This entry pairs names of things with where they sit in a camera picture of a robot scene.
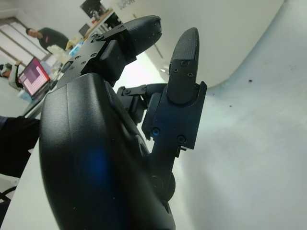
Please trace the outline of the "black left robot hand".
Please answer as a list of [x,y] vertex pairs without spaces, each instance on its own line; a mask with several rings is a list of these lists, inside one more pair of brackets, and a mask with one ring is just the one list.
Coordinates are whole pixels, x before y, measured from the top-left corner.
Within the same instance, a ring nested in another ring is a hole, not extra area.
[[40,121],[45,192],[61,230],[173,230],[172,173],[194,149],[207,85],[196,83],[199,32],[179,38],[167,83],[113,87],[161,37],[145,16],[85,41],[67,62]]

